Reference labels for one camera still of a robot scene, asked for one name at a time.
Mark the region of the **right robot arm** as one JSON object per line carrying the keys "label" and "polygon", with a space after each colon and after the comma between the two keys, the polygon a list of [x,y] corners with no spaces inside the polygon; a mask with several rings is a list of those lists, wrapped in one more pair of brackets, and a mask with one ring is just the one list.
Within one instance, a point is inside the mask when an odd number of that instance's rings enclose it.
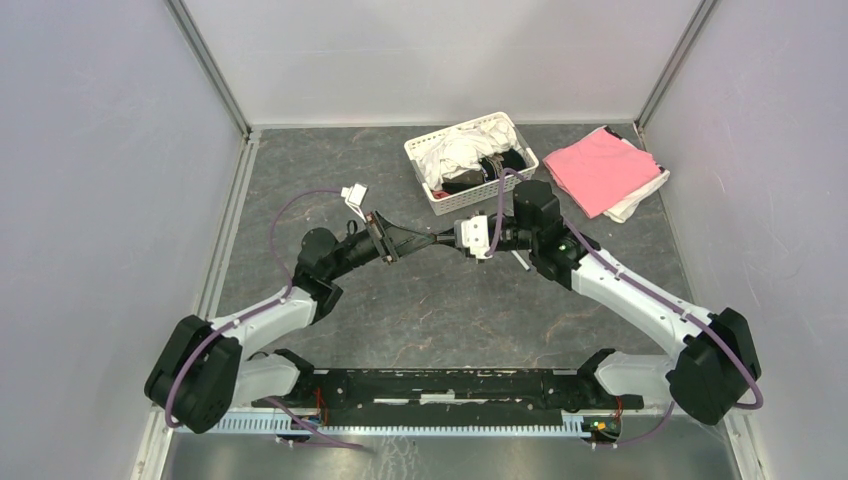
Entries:
{"label": "right robot arm", "polygon": [[674,403],[715,425],[732,409],[758,410],[762,374],[747,319],[685,301],[646,280],[579,231],[561,212],[549,184],[522,181],[511,215],[475,215],[438,239],[478,260],[497,251],[526,250],[535,271],[592,299],[647,335],[662,352],[598,353],[577,382],[580,400],[602,408],[616,396]]}

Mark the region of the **white cloth in basket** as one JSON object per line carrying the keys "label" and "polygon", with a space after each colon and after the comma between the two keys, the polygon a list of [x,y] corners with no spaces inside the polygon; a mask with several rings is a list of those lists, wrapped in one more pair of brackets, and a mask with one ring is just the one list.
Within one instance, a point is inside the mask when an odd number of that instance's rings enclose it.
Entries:
{"label": "white cloth in basket", "polygon": [[479,169],[481,158],[505,152],[516,145],[515,128],[509,122],[497,120],[469,128],[452,127],[434,144],[421,147],[413,154],[413,160],[428,187],[441,190],[444,179]]}

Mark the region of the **white marker pen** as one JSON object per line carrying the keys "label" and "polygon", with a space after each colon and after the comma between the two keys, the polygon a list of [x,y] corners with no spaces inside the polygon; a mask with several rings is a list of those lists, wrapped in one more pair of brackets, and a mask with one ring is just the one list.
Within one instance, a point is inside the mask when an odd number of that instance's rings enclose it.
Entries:
{"label": "white marker pen", "polygon": [[527,263],[527,261],[523,258],[523,256],[518,251],[512,251],[511,254],[519,262],[522,269],[524,269],[527,272],[531,271],[530,265]]}

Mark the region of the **pink folded cloth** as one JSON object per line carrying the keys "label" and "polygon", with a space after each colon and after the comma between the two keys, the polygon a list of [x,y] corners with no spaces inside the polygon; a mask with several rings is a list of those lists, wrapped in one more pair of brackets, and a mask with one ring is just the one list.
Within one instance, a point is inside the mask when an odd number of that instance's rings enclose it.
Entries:
{"label": "pink folded cloth", "polygon": [[670,176],[651,154],[607,126],[547,155],[543,163],[588,218],[605,215],[618,223]]}

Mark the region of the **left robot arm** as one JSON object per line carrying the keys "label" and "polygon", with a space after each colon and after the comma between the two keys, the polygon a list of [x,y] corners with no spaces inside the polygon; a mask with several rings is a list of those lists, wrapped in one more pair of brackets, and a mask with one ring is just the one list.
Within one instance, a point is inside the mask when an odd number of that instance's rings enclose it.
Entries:
{"label": "left robot arm", "polygon": [[343,291],[336,279],[374,260],[397,261],[426,247],[453,247],[449,229],[427,233],[398,226],[377,212],[354,224],[343,239],[326,228],[301,240],[293,273],[282,290],[239,312],[212,320],[179,320],[155,362],[144,394],[165,412],[171,428],[205,433],[233,405],[279,397],[290,407],[306,405],[314,381],[281,355],[254,355],[273,341],[326,317]]}

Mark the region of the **white folded cloth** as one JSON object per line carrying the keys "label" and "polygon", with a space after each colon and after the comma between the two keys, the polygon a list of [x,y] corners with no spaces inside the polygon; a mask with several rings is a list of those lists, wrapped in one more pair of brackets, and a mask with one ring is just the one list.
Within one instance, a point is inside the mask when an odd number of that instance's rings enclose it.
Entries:
{"label": "white folded cloth", "polygon": [[670,178],[670,171],[651,154],[618,136],[607,125],[595,129],[585,140],[589,179],[593,181],[593,217],[603,214],[617,223],[626,222],[640,203]]}

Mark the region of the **white plastic basket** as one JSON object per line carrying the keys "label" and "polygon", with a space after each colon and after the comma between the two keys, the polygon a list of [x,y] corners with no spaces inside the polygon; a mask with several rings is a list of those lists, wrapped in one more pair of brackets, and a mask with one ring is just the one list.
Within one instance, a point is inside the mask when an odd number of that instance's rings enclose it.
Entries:
{"label": "white plastic basket", "polygon": [[495,197],[506,168],[530,179],[539,166],[536,154],[504,112],[410,139],[404,150],[438,216]]}

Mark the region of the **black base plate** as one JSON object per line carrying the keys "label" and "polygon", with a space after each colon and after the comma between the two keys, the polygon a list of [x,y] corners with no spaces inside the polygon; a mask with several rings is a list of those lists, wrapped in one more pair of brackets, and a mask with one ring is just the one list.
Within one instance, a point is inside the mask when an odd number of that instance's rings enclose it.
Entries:
{"label": "black base plate", "polygon": [[315,370],[279,401],[320,408],[332,427],[553,426],[564,413],[645,405],[587,373],[555,369]]}

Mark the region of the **black cloth in basket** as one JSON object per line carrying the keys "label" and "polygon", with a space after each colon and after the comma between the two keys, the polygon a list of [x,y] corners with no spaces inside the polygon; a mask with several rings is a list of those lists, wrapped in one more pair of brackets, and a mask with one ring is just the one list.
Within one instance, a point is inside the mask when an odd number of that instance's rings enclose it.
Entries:
{"label": "black cloth in basket", "polygon": [[479,169],[466,170],[454,175],[453,177],[444,179],[441,191],[446,195],[457,194],[479,185],[498,180],[505,168],[515,171],[523,170],[527,167],[527,163],[525,158],[517,150],[510,149],[502,153],[496,153],[491,156],[481,158],[478,162],[478,166]]}

